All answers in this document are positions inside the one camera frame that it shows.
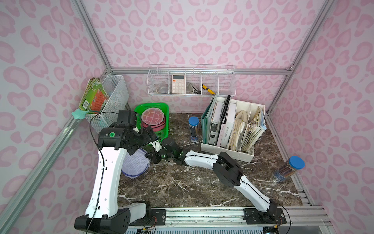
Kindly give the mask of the purple mesh laundry bag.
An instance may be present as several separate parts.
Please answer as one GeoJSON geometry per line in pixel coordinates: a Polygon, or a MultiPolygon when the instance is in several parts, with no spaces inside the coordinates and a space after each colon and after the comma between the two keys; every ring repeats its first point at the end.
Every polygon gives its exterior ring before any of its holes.
{"type": "Polygon", "coordinates": [[[140,148],[133,155],[126,154],[121,168],[122,174],[128,178],[136,178],[144,174],[149,166],[150,160],[145,157],[147,151],[140,148]]]}

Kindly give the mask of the pink mesh laundry bag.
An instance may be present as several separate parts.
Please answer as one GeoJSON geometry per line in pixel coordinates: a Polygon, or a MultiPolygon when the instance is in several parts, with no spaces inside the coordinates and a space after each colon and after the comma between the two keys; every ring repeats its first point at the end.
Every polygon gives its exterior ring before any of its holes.
{"type": "Polygon", "coordinates": [[[159,108],[149,108],[141,115],[141,126],[150,126],[155,132],[161,131],[166,126],[165,114],[159,108]]]}

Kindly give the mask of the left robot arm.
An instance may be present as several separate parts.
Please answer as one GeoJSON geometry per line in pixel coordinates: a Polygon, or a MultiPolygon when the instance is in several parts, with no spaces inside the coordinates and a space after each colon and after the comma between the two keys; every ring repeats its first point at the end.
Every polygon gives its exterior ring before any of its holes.
{"type": "Polygon", "coordinates": [[[135,111],[120,110],[117,121],[103,128],[95,144],[98,148],[98,169],[93,193],[85,214],[76,218],[74,227],[87,234],[124,234],[140,220],[148,224],[152,209],[145,202],[119,208],[119,179],[126,156],[158,139],[152,128],[137,128],[135,111]]]}

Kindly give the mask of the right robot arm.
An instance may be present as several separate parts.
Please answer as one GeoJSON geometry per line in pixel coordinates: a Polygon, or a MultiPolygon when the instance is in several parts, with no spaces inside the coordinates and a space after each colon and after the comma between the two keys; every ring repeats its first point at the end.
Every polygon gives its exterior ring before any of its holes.
{"type": "Polygon", "coordinates": [[[264,195],[248,180],[239,163],[228,153],[222,151],[216,155],[209,155],[182,149],[169,137],[163,141],[151,141],[150,145],[153,150],[148,152],[146,157],[153,163],[159,163],[161,160],[171,160],[181,166],[212,170],[221,183],[238,190],[259,212],[271,217],[276,215],[277,203],[264,195]]]}

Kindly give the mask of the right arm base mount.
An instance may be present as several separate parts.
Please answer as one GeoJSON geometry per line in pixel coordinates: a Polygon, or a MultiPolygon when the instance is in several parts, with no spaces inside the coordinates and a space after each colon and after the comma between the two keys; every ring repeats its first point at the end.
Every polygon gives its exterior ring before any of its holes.
{"type": "Polygon", "coordinates": [[[267,212],[260,212],[255,208],[244,209],[244,218],[247,225],[282,225],[286,224],[286,216],[282,208],[271,204],[267,212]]]}

